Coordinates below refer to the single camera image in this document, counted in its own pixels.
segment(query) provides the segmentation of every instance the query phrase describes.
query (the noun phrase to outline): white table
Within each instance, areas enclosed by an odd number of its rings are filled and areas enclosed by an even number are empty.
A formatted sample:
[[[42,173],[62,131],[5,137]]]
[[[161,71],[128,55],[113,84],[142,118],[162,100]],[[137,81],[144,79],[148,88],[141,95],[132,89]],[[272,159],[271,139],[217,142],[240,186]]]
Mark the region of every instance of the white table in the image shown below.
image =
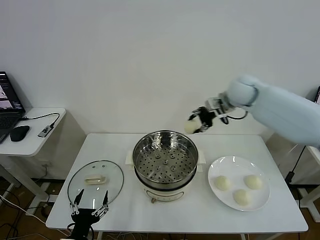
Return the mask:
[[[117,163],[124,175],[123,188],[109,205],[109,212],[93,225],[96,231],[141,233],[239,234],[264,233],[274,239],[281,233],[304,232],[308,225],[263,140],[257,135],[191,135],[204,152],[206,164],[197,172],[188,193],[172,202],[151,203],[132,168],[125,165],[127,152],[143,134],[89,134],[65,180],[46,221],[49,228],[65,229],[72,223],[67,188],[72,176],[97,160]],[[211,162],[236,155],[255,163],[269,176],[271,197],[257,211],[241,212],[223,204],[208,183]]]
[[[30,177],[24,172],[24,170],[19,167],[18,164],[10,160],[8,156],[32,157],[36,155],[66,114],[66,110],[64,108],[33,107],[26,109],[25,116],[27,116],[28,118],[39,117],[50,113],[59,113],[60,117],[55,122],[53,130],[51,130],[46,137],[38,137],[38,134],[46,126],[52,124],[55,121],[55,119],[58,117],[58,115],[56,114],[39,119],[20,121],[16,125],[16,127],[23,125],[30,126],[30,130],[26,134],[25,138],[21,141],[13,142],[8,136],[4,140],[4,142],[0,144],[0,164],[22,185],[24,185],[33,194],[35,194],[35,198],[29,206],[30,208],[33,208],[28,210],[28,212],[30,213],[35,212],[36,208],[34,207],[37,207],[39,202],[47,201],[48,194],[45,192],[45,190],[48,188],[49,183],[45,182],[41,187],[39,187],[37,184],[35,184],[34,181],[32,181],[32,179],[30,179]],[[49,202],[54,202],[56,198],[56,195],[50,195]]]

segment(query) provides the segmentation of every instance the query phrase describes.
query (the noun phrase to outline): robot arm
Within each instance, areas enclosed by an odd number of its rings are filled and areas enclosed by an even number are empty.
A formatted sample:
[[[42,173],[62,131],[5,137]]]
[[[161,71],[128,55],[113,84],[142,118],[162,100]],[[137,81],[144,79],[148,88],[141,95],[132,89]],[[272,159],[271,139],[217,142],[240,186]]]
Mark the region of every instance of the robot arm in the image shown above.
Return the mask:
[[[235,107],[251,113],[255,120],[294,143],[320,147],[320,106],[248,75],[232,81],[227,91],[193,111],[185,131],[205,132],[214,118],[228,124],[226,113]]]

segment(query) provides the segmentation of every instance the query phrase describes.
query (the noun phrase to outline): table leg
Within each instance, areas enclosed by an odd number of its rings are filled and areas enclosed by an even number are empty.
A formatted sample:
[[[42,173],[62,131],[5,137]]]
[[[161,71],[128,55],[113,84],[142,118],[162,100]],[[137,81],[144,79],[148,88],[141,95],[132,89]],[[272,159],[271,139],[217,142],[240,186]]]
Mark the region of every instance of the table leg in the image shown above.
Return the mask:
[[[103,233],[104,233],[103,231],[99,231],[99,232],[98,232],[98,237],[96,238],[96,240],[101,240]]]
[[[13,184],[16,188],[21,186],[21,183],[15,179],[2,165],[0,165],[0,176],[4,177],[5,180]]]
[[[7,199],[7,196],[10,194],[9,192],[11,192],[11,190],[15,187],[15,185],[13,183],[10,184],[10,186],[6,189],[7,191],[4,192],[4,194],[2,194],[2,197],[4,197],[5,199]],[[2,200],[2,198],[0,197],[0,206],[2,205],[4,200]]]
[[[302,196],[302,199],[300,200],[300,208],[308,208],[313,220],[316,223],[320,223],[320,213],[314,204],[314,201],[320,198],[320,186],[316,187],[310,193],[308,193],[304,188],[299,188],[298,191]]]
[[[15,163],[5,168],[12,176],[14,176],[22,185],[29,189],[36,197],[43,201],[47,201],[48,194],[43,191],[25,172]]]
[[[260,234],[255,240],[273,240],[282,235],[282,232],[279,233],[268,233],[268,234]]]

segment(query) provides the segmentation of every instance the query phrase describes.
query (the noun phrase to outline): steamed bun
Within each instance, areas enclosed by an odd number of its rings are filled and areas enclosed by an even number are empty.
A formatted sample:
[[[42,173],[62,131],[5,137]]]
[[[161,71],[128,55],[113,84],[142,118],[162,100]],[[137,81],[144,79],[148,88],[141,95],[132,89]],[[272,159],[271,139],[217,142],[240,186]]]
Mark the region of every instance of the steamed bun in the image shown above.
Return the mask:
[[[246,206],[251,203],[250,194],[243,189],[239,189],[233,193],[233,199],[237,204],[241,206]]]
[[[221,191],[227,191],[231,187],[231,181],[226,176],[217,176],[214,179],[214,185]]]
[[[257,175],[248,175],[244,177],[244,183],[250,189],[261,189],[263,187],[263,182]]]

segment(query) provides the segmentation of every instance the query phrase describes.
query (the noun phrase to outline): white wall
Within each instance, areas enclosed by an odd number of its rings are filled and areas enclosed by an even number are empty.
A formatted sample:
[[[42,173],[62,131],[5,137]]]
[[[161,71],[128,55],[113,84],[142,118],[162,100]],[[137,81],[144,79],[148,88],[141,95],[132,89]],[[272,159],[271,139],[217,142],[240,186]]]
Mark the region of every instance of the white wall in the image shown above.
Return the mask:
[[[243,73],[301,96],[319,86],[319,9],[318,0],[1,1],[0,69],[25,101],[66,108],[85,133],[183,131]],[[208,133],[265,130],[248,117]]]

